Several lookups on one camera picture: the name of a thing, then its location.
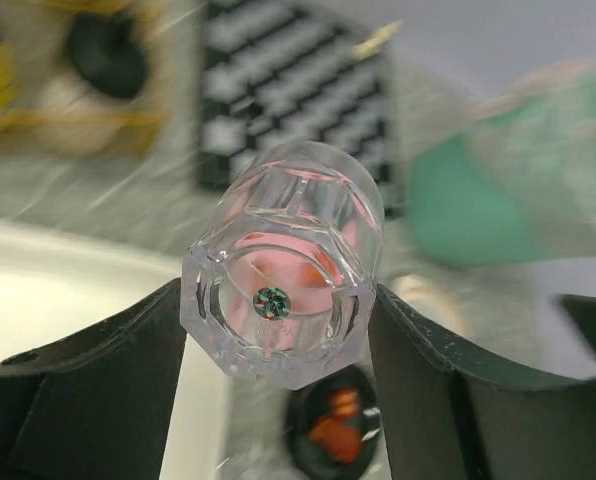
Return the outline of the black round plate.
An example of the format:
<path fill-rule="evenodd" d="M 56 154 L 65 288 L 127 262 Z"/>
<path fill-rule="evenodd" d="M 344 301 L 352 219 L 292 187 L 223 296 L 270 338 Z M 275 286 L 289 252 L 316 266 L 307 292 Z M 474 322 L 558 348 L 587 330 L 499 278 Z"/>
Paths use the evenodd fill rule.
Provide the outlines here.
<path fill-rule="evenodd" d="M 382 434 L 371 379 L 352 365 L 290 392 L 283 434 L 292 464 L 307 478 L 361 478 Z"/>

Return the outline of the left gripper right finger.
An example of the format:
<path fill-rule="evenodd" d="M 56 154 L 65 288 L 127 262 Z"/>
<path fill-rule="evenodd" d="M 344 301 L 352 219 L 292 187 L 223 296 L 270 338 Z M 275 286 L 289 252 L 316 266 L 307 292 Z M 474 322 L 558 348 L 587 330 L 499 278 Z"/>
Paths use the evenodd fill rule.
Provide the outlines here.
<path fill-rule="evenodd" d="M 369 342 L 395 479 L 596 479 L 596 377 L 516 363 L 380 287 Z"/>

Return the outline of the clear plastic cup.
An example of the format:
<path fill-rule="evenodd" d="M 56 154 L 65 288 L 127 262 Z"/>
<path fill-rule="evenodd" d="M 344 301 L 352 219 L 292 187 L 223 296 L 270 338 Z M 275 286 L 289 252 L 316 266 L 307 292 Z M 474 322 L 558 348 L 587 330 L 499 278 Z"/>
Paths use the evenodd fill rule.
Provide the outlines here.
<path fill-rule="evenodd" d="M 362 352 L 383 227 L 356 159 L 315 141 L 272 147 L 187 251 L 181 325 L 228 375 L 291 390 L 331 375 Z"/>

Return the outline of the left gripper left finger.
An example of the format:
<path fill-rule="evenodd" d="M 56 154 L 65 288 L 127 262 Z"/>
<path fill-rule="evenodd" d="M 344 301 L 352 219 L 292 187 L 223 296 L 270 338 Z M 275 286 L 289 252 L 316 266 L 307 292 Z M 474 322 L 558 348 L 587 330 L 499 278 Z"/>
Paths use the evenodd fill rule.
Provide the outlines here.
<path fill-rule="evenodd" d="M 0 363 L 0 479 L 156 479 L 186 335 L 179 280 Z"/>

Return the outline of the black lid spice jar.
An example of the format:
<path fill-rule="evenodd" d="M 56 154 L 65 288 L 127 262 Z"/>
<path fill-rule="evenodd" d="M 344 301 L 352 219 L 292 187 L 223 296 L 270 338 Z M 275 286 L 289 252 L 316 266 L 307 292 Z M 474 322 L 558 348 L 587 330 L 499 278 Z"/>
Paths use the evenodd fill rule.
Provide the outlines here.
<path fill-rule="evenodd" d="M 120 133 L 124 121 L 115 116 L 130 111 L 149 74 L 145 49 L 133 34 L 135 23 L 128 8 L 74 15 L 57 70 L 37 97 L 53 119 L 38 127 L 46 146 L 88 155 Z"/>

